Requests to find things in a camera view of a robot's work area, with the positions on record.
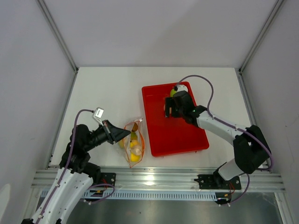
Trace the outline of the orange fruit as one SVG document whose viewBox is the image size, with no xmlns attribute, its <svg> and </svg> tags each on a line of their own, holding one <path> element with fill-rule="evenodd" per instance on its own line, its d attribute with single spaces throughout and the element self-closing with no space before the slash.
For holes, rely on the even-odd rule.
<svg viewBox="0 0 299 224">
<path fill-rule="evenodd" d="M 120 148 L 123 149 L 124 148 L 124 140 L 120 140 L 118 143 L 119 143 Z"/>
</svg>

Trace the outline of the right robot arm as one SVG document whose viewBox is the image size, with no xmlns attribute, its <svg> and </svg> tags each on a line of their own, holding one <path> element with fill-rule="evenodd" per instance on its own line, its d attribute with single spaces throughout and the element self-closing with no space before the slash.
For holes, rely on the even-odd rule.
<svg viewBox="0 0 299 224">
<path fill-rule="evenodd" d="M 236 176 L 252 174 L 259 170 L 267 159 L 273 159 L 258 126 L 240 127 L 225 121 L 212 114 L 209 107 L 195 105 L 187 91 L 178 91 L 165 99 L 165 115 L 182 117 L 186 123 L 210 131 L 232 145 L 234 158 L 213 173 L 213 182 L 218 188 L 226 187 Z"/>
</svg>

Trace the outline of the clear zip top bag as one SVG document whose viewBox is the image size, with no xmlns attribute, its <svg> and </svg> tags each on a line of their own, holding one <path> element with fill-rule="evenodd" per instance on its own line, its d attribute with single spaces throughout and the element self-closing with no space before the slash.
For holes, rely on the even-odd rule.
<svg viewBox="0 0 299 224">
<path fill-rule="evenodd" d="M 130 168 L 139 164 L 145 153 L 145 139 L 142 134 L 143 118 L 139 117 L 128 122 L 124 129 L 129 135 L 118 142 L 117 152 L 127 162 Z"/>
</svg>

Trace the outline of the beige garlic bulb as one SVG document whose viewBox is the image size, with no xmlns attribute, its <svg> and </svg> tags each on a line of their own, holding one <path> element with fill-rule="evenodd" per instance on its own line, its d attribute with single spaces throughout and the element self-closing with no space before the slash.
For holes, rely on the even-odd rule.
<svg viewBox="0 0 299 224">
<path fill-rule="evenodd" d="M 135 145 L 131 148 L 131 153 L 134 155 L 141 155 L 142 154 L 142 146 L 141 145 Z"/>
</svg>

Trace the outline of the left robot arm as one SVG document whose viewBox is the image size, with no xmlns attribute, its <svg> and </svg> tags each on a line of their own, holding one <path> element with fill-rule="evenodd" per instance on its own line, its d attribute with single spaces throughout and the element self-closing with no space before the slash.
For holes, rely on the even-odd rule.
<svg viewBox="0 0 299 224">
<path fill-rule="evenodd" d="M 44 201 L 24 224 L 65 224 L 83 194 L 90 187 L 101 187 L 101 168 L 90 163 L 89 151 L 107 142 L 111 145 L 131 132 L 104 120 L 91 131 L 84 124 L 74 126 L 70 142 L 62 156 L 55 180 Z"/>
</svg>

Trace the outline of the brown kiwi fruit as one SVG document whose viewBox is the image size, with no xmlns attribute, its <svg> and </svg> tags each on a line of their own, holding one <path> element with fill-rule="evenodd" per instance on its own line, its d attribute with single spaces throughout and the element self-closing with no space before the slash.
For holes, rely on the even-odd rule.
<svg viewBox="0 0 299 224">
<path fill-rule="evenodd" d="M 133 127 L 132 127 L 132 132 L 136 132 L 138 130 L 138 124 L 134 123 Z"/>
</svg>

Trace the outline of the yellow bumpy gourd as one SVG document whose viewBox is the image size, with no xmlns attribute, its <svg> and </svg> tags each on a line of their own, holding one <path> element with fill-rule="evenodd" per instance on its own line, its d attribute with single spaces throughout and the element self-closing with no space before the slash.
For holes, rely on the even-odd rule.
<svg viewBox="0 0 299 224">
<path fill-rule="evenodd" d="M 131 153 L 131 148 L 135 145 L 140 145 L 138 140 L 132 140 L 130 143 L 130 154 L 131 154 L 131 161 L 132 162 L 138 162 L 140 160 L 141 155 L 134 155 Z"/>
</svg>

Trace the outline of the green apple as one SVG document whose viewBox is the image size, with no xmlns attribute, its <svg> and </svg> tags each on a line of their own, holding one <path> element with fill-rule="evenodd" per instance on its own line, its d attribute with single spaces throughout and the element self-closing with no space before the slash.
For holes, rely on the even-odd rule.
<svg viewBox="0 0 299 224">
<path fill-rule="evenodd" d="M 173 97 L 176 93 L 177 93 L 177 90 L 175 90 L 174 88 L 171 89 L 171 91 L 170 91 L 170 97 Z"/>
</svg>

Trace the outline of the yellow green mango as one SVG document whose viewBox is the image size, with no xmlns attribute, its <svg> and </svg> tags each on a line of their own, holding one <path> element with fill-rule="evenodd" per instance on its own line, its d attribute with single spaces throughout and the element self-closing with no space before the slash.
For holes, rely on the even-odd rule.
<svg viewBox="0 0 299 224">
<path fill-rule="evenodd" d="M 130 135 L 130 140 L 138 140 L 138 136 L 135 132 L 131 132 L 131 135 Z"/>
</svg>

